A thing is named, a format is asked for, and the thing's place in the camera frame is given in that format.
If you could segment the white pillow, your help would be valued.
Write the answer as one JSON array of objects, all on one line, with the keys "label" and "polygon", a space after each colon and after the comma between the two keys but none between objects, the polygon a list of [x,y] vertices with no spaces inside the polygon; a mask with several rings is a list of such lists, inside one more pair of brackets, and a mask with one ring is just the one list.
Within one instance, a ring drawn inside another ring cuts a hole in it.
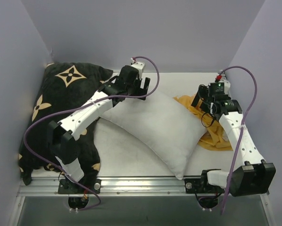
[{"label": "white pillow", "polygon": [[145,100],[127,98],[101,117],[147,145],[179,180],[206,132],[186,107],[159,91]]}]

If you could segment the blue and yellow pillowcase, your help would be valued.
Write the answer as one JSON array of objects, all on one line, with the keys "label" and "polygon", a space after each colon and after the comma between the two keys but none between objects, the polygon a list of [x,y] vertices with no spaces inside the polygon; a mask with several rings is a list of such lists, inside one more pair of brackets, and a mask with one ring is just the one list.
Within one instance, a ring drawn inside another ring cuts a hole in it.
[{"label": "blue and yellow pillowcase", "polygon": [[175,96],[173,99],[187,108],[194,116],[200,120],[200,125],[207,130],[200,138],[198,145],[210,151],[232,151],[229,139],[219,122],[212,122],[213,117],[200,109],[200,100],[196,107],[191,106],[195,95],[193,96]]}]

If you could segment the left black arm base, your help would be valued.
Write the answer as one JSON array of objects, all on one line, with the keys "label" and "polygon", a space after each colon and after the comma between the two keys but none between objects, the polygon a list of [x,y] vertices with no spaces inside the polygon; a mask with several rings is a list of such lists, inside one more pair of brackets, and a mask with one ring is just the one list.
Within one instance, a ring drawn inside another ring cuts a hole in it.
[{"label": "left black arm base", "polygon": [[[97,178],[93,186],[89,187],[94,193],[99,194],[101,189],[101,179]],[[90,194],[90,192],[79,185],[70,182],[68,179],[61,179],[58,187],[58,194]]]}]

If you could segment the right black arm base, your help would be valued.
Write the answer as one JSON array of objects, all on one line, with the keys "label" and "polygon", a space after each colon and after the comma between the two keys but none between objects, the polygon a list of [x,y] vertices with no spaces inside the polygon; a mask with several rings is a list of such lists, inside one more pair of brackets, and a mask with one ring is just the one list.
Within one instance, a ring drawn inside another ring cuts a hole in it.
[{"label": "right black arm base", "polygon": [[187,194],[223,194],[224,189],[210,185],[206,179],[185,178],[185,192]]}]

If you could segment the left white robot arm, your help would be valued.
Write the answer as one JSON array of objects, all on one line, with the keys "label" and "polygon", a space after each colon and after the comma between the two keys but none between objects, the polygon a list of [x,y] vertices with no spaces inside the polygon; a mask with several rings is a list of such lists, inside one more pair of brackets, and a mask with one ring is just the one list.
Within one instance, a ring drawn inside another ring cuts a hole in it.
[{"label": "left white robot arm", "polygon": [[67,179],[70,180],[68,187],[73,193],[79,194],[85,189],[85,181],[82,179],[85,173],[78,160],[81,151],[77,140],[82,132],[104,112],[128,96],[145,99],[150,79],[146,78],[142,88],[144,67],[145,64],[142,62],[125,65],[117,76],[101,85],[83,104],[83,109],[73,112],[59,122],[49,123],[47,130],[49,150],[60,163]]}]

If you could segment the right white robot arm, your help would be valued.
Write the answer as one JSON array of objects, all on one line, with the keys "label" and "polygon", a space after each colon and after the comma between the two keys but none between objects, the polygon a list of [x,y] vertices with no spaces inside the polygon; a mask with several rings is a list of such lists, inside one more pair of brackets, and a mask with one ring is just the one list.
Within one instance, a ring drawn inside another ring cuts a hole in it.
[{"label": "right white robot arm", "polygon": [[242,108],[228,94],[229,85],[215,81],[199,85],[191,106],[199,106],[224,129],[234,150],[232,165],[228,172],[220,169],[203,170],[200,189],[209,193],[215,187],[228,189],[232,196],[264,194],[275,176],[273,163],[267,163],[256,148],[244,123]]}]

